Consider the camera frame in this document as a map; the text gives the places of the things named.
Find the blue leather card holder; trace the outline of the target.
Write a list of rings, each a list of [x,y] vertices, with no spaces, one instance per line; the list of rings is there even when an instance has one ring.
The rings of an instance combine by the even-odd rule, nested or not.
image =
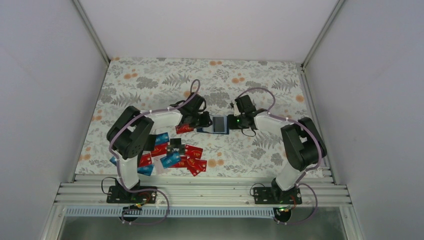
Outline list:
[[[212,124],[208,127],[197,128],[197,133],[229,135],[230,129],[228,126],[228,118],[224,115],[213,115],[211,117]]]

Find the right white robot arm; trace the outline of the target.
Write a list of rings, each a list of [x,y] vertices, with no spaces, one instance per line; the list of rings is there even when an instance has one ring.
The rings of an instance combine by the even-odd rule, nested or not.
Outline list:
[[[274,115],[264,108],[256,108],[248,95],[236,98],[228,116],[231,130],[259,130],[281,134],[288,163],[272,182],[271,198],[278,204],[290,197],[290,189],[298,185],[308,171],[317,169],[327,148],[310,117],[298,120]]]

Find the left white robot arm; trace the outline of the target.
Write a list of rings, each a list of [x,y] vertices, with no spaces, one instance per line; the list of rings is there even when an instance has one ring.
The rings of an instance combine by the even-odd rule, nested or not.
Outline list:
[[[117,181],[122,186],[119,196],[131,203],[139,197],[136,157],[153,144],[153,131],[188,124],[192,128],[209,127],[212,119],[206,111],[206,100],[192,92],[186,100],[164,109],[140,111],[128,106],[106,134],[109,151],[116,159]]]

